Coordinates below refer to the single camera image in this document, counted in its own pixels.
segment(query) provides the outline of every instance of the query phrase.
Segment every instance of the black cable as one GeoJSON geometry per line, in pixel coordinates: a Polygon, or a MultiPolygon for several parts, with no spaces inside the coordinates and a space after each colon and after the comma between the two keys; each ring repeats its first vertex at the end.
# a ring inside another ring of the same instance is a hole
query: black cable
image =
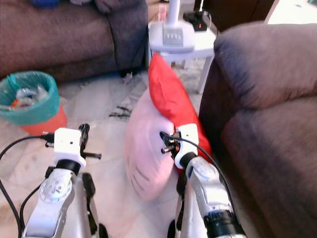
{"type": "MultiPolygon", "coordinates": [[[[2,152],[0,153],[0,160],[2,159],[3,155],[8,151],[8,149],[10,149],[13,145],[23,141],[23,140],[28,140],[28,139],[43,139],[44,137],[42,135],[30,135],[30,136],[26,136],[26,137],[23,137],[21,139],[18,139],[14,142],[12,142],[11,144],[9,144],[7,147],[5,147],[4,150],[2,150],[2,152]]],[[[9,205],[10,205],[10,208],[15,216],[15,220],[16,220],[16,224],[18,226],[18,238],[21,238],[22,236],[22,229],[21,229],[21,224],[20,224],[20,219],[19,219],[19,215],[18,215],[18,212],[9,196],[9,194],[6,192],[2,182],[1,182],[1,179],[0,179],[0,189],[2,191],[2,193],[4,194],[6,200],[8,201],[9,205]]]]}
{"type": "Polygon", "coordinates": [[[21,207],[20,207],[20,224],[21,224],[21,229],[22,229],[22,231],[23,231],[24,228],[25,228],[24,218],[23,218],[24,207],[25,207],[26,203],[28,202],[28,200],[32,197],[32,195],[33,195],[34,193],[36,193],[37,190],[39,190],[41,184],[40,184],[39,186],[37,186],[37,187],[26,197],[26,199],[23,201],[23,203],[22,203],[22,205],[21,205],[21,207]]]}
{"type": "Polygon", "coordinates": [[[229,189],[229,185],[228,185],[227,179],[225,178],[225,176],[224,176],[222,170],[220,169],[220,166],[218,165],[218,163],[216,163],[216,161],[207,153],[206,150],[204,150],[202,147],[200,147],[199,145],[195,144],[194,142],[192,142],[190,140],[187,140],[187,139],[184,139],[184,138],[180,138],[180,137],[174,137],[174,136],[170,136],[170,135],[165,135],[165,136],[167,138],[169,138],[169,139],[178,140],[178,141],[182,140],[182,141],[185,141],[187,143],[190,143],[190,144],[196,146],[198,149],[200,149],[212,161],[213,165],[216,167],[216,169],[218,170],[220,176],[223,179],[224,186],[226,187],[226,190],[228,192],[228,196],[229,196],[229,199],[230,199],[230,202],[231,202],[231,205],[232,205],[233,213],[236,216],[237,222],[241,225],[240,220],[239,220],[239,216],[238,216],[238,213],[237,213],[237,209],[235,207],[235,204],[234,204],[233,198],[232,198],[232,194],[231,194],[231,191],[229,189]]]}

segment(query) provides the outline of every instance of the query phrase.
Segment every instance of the marble floor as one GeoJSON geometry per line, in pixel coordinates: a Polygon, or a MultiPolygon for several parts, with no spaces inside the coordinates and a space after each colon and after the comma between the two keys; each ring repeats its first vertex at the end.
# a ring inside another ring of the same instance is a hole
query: marble floor
{"type": "MultiPolygon", "coordinates": [[[[175,71],[183,81],[196,111],[201,95],[195,91],[203,60],[194,60],[185,70],[175,71]]],[[[124,84],[118,74],[106,74],[59,85],[59,94],[68,118],[67,127],[77,128],[89,123],[91,130],[87,151],[101,152],[102,160],[88,159],[86,171],[92,174],[97,189],[95,195],[99,220],[112,238],[165,238],[175,214],[177,174],[173,171],[164,192],[150,202],[140,201],[131,189],[123,164],[124,131],[128,117],[121,117],[124,106],[133,109],[147,87],[148,75],[143,71],[124,84]]],[[[0,150],[10,142],[26,136],[19,127],[0,119],[0,150]]],[[[19,143],[0,162],[0,178],[15,206],[44,179],[54,158],[52,148],[41,140],[19,143]]],[[[36,203],[33,196],[25,208],[27,219],[36,203]]],[[[12,211],[0,194],[0,238],[17,236],[12,211]]]]}

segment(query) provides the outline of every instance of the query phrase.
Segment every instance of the teal trash bag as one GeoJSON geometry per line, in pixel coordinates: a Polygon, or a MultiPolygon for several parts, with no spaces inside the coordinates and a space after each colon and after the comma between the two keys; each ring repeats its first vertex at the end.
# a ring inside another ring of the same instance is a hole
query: teal trash bag
{"type": "Polygon", "coordinates": [[[10,106],[21,88],[37,88],[41,85],[48,95],[35,104],[16,111],[0,110],[0,117],[16,125],[34,125],[48,121],[59,110],[59,95],[55,80],[39,71],[14,73],[0,82],[0,105],[10,106]]]}

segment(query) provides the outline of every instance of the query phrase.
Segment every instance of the pink pillow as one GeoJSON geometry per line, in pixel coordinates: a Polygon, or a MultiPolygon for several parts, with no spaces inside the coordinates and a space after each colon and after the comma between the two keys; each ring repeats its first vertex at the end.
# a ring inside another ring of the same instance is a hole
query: pink pillow
{"type": "Polygon", "coordinates": [[[155,108],[147,90],[131,114],[124,143],[127,177],[143,200],[159,195],[173,168],[171,154],[160,152],[164,147],[160,131],[173,133],[174,124],[155,108]]]}

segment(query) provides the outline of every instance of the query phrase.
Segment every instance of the red pillow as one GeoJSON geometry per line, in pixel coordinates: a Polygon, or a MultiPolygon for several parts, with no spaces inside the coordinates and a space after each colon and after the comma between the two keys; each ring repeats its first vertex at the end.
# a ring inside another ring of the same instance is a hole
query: red pillow
{"type": "MultiPolygon", "coordinates": [[[[199,145],[211,155],[211,146],[186,89],[173,69],[156,53],[149,67],[149,89],[157,110],[173,122],[175,127],[189,123],[197,125],[199,145]]],[[[210,162],[199,149],[198,155],[210,162]]]]}

